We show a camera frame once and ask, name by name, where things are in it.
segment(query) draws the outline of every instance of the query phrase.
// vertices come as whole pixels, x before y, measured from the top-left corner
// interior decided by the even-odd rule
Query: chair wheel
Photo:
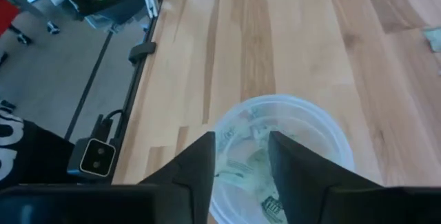
[[[17,37],[17,41],[18,41],[19,43],[22,43],[23,45],[30,45],[30,44],[33,43],[32,39],[29,38],[29,37],[27,37],[27,36],[24,35],[24,34],[20,34],[20,35]]]
[[[59,34],[60,33],[60,29],[53,22],[49,21],[48,22],[48,32],[50,34]]]

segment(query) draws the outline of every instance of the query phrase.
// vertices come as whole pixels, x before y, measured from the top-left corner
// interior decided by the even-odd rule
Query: black clamp
[[[134,46],[129,53],[129,61],[132,65],[136,65],[142,59],[147,58],[147,55],[154,54],[156,51],[155,42],[146,42]]]

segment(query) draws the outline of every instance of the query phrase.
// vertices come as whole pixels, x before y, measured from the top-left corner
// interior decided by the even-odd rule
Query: wooden table
[[[439,0],[163,0],[114,183],[137,183],[233,105],[292,94],[332,115],[356,172],[441,185]]]

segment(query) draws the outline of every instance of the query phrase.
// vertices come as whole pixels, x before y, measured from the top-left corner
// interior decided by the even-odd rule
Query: clear plastic tub
[[[283,132],[319,155],[354,169],[345,134],[322,109],[289,95],[268,95],[234,106],[215,126],[216,159],[245,160],[262,144],[255,139],[263,127]],[[220,224],[268,223],[256,196],[215,180],[210,212]]]

